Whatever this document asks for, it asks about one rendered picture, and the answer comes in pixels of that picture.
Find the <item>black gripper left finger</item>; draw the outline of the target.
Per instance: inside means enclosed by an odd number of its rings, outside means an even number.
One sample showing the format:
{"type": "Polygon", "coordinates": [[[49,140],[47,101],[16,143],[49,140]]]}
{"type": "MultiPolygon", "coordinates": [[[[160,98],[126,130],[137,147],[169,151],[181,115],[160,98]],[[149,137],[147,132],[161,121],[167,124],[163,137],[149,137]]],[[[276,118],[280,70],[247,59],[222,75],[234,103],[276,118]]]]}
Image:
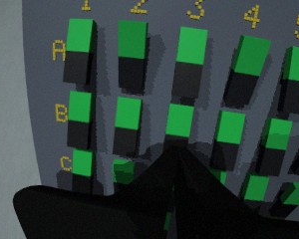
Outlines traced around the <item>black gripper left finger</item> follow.
{"type": "Polygon", "coordinates": [[[160,239],[179,159],[171,144],[109,196],[33,184],[15,192],[14,211],[27,239],[160,239]]]}

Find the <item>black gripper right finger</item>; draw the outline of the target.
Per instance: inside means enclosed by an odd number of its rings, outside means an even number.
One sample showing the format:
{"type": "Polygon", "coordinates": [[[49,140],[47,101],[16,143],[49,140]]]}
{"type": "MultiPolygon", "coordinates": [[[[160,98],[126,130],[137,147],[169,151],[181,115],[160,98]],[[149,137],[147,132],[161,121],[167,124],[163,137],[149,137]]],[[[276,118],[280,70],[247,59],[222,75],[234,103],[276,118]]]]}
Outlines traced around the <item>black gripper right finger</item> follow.
{"type": "Polygon", "coordinates": [[[173,184],[176,239],[299,239],[299,222],[265,218],[179,146],[173,184]]]}

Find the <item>grey switch panel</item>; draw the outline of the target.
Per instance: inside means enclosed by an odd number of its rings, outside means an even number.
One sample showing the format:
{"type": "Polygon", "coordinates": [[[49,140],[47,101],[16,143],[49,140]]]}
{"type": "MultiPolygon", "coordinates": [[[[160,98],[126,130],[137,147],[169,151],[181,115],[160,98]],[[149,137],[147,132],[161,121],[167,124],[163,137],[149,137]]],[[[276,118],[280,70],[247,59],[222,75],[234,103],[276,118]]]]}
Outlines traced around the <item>grey switch panel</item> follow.
{"type": "Polygon", "coordinates": [[[42,186],[109,196],[171,144],[299,222],[299,0],[22,0],[42,186]]]}

